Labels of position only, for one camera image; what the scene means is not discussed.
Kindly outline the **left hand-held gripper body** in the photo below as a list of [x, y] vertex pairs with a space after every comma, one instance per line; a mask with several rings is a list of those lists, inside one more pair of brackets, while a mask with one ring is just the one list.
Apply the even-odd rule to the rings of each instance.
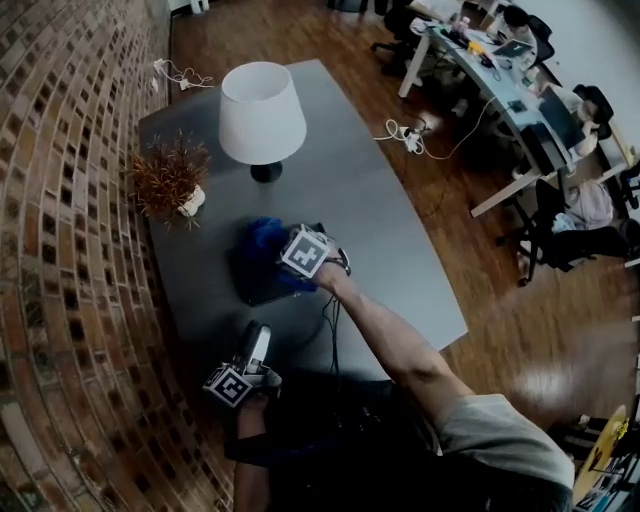
[[248, 361], [222, 364], [208, 377], [202, 389], [229, 408], [237, 408], [251, 394], [278, 396], [281, 386], [282, 378], [278, 373], [261, 360], [250, 357]]

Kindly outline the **white power strip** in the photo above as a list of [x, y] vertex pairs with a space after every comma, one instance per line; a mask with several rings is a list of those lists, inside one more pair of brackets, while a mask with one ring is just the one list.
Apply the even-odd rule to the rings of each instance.
[[399, 136], [401, 142], [405, 146], [405, 149], [409, 153], [422, 155], [425, 152], [423, 139], [419, 131], [406, 126], [401, 126], [399, 128]]

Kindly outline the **yellow printed board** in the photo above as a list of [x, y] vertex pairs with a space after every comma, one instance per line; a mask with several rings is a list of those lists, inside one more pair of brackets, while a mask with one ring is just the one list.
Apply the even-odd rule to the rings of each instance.
[[602, 475], [618, 441], [625, 435], [629, 418], [625, 405], [620, 405], [609, 418], [575, 479], [573, 505], [577, 505], [594, 488]]

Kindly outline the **person's right forearm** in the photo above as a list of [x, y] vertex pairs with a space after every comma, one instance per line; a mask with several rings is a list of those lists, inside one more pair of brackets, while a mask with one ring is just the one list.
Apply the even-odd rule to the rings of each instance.
[[382, 368], [430, 423], [474, 394], [413, 326], [361, 292], [344, 269], [324, 264], [314, 282], [338, 299]]

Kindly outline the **pink backpack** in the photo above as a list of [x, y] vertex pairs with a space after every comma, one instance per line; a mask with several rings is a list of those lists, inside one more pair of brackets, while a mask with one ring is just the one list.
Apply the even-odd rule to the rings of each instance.
[[613, 220], [613, 202], [607, 189], [596, 180], [587, 180], [569, 190], [567, 215], [577, 230], [595, 230]]

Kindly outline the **white table lamp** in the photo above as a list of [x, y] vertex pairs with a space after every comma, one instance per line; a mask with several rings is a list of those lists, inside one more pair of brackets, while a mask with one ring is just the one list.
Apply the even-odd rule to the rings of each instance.
[[307, 123], [290, 71], [273, 62], [250, 62], [230, 71], [220, 89], [219, 141], [252, 178], [272, 183], [282, 161], [295, 154]]

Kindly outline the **black laptop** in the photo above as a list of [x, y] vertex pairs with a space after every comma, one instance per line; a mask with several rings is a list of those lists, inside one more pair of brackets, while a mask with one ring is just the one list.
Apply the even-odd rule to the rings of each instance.
[[581, 104], [579, 95], [554, 84], [540, 93], [539, 110], [566, 149], [574, 148], [585, 139], [577, 114]]

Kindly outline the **person's torso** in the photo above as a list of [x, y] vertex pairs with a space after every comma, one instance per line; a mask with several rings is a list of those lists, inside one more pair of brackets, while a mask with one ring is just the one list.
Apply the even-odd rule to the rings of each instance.
[[434, 424], [388, 381], [289, 384], [263, 432], [226, 444], [268, 474], [268, 512], [571, 512], [572, 462], [502, 395]]

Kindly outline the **black computer case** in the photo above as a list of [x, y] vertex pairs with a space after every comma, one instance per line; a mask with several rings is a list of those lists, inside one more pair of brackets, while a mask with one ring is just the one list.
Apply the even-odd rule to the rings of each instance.
[[549, 175], [567, 167], [567, 160], [544, 123], [528, 124], [520, 134], [536, 167], [543, 175]]

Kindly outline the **silver laptop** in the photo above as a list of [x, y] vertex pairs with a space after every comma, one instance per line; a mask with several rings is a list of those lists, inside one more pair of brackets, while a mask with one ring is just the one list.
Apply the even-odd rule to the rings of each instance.
[[529, 43], [511, 39], [497, 47], [492, 54], [500, 58], [514, 59], [530, 53], [533, 49], [534, 47]]

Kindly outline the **white office desk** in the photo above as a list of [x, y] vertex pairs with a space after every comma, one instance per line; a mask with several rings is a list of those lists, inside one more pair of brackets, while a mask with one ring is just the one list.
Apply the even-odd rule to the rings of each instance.
[[[573, 172], [576, 164], [572, 160], [570, 152], [564, 147], [554, 129], [540, 112], [540, 102], [532, 96], [531, 92], [518, 86], [512, 76], [505, 70], [499, 68], [499, 66], [494, 66], [492, 68], [482, 66], [481, 59], [478, 56], [474, 55], [467, 47], [459, 46], [454, 41], [447, 38], [442, 32], [443, 29], [444, 26], [440, 23], [428, 22], [426, 24], [425, 30], [421, 33], [420, 42], [398, 90], [398, 96], [401, 99], [408, 96], [414, 85], [414, 80], [418, 76], [419, 70], [427, 55], [430, 43], [434, 40], [439, 41], [452, 56], [455, 64], [474, 81], [482, 94], [489, 97], [486, 105], [488, 107], [493, 106], [498, 110], [499, 120], [509, 127], [509, 130], [515, 140], [520, 144], [526, 160], [530, 164], [530, 169], [522, 177], [511, 182], [484, 200], [482, 203], [472, 208], [470, 210], [470, 215], [473, 218], [483, 215], [485, 212], [510, 199], [525, 187], [540, 179], [549, 180], [551, 178], [557, 178], [561, 180], [568, 176], [569, 173]], [[521, 101], [526, 106], [527, 110], [520, 113], [515, 113], [510, 110], [509, 103], [515, 100]], [[551, 132], [556, 145], [559, 147], [561, 153], [568, 162], [565, 169], [552, 172], [549, 175], [543, 175], [536, 167], [531, 154], [522, 141], [520, 132], [526, 125], [538, 122], [544, 123]]]

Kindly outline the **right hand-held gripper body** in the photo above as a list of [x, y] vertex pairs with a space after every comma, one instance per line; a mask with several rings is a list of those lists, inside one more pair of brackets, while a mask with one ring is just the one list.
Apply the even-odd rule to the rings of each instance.
[[312, 279], [320, 267], [331, 263], [351, 274], [346, 252], [329, 236], [322, 223], [295, 224], [287, 228], [288, 238], [279, 253], [278, 264], [302, 279]]

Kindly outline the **black metal stool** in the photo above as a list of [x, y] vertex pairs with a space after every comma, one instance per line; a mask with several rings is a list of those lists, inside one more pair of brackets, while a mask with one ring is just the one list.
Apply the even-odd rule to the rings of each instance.
[[584, 462], [608, 420], [581, 415], [568, 423], [556, 423], [548, 434], [556, 444], [573, 460]]

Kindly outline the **black office chair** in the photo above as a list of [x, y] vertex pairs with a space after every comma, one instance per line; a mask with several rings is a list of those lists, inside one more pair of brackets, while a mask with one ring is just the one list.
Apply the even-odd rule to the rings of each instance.
[[517, 199], [511, 199], [522, 225], [496, 239], [498, 247], [513, 243], [516, 249], [520, 277], [518, 285], [528, 285], [535, 269], [548, 266], [562, 272], [598, 256], [640, 258], [640, 224], [626, 220], [618, 225], [613, 221], [595, 230], [565, 231], [554, 234], [552, 221], [556, 214], [566, 213], [568, 204], [564, 192], [550, 183], [539, 180], [535, 184], [536, 210], [527, 214]]
[[421, 37], [410, 28], [418, 14], [409, 8], [413, 0], [374, 0], [375, 12], [383, 17], [388, 31], [394, 36], [392, 43], [375, 42], [371, 45], [372, 52], [378, 49], [391, 54], [391, 60], [381, 66], [385, 76], [400, 77], [406, 73], [406, 61], [411, 61]]

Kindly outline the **orange plant in white pot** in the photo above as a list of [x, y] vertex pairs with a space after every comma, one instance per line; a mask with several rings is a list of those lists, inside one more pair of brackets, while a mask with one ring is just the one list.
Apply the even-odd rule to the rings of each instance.
[[126, 171], [138, 213], [166, 228], [179, 219], [187, 229], [197, 227], [196, 215], [206, 199], [203, 185], [209, 160], [205, 146], [194, 144], [181, 130], [170, 142], [155, 135], [144, 152], [131, 156]]

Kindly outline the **person's left forearm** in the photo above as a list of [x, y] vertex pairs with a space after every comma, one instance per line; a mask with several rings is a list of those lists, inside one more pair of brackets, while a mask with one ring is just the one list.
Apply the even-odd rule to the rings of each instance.
[[[239, 439], [250, 438], [266, 432], [264, 412], [268, 404], [265, 395], [257, 394], [247, 399], [237, 418]], [[269, 469], [238, 462], [234, 474], [234, 511], [267, 512], [271, 504]]]

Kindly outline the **blue cloth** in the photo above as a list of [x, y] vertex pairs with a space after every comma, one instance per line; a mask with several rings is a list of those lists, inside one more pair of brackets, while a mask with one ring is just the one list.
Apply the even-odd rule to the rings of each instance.
[[281, 262], [281, 255], [305, 228], [304, 224], [285, 226], [280, 219], [260, 217], [248, 224], [242, 236], [239, 246], [241, 258], [255, 270], [277, 279], [296, 292], [314, 293], [318, 290], [317, 285]]

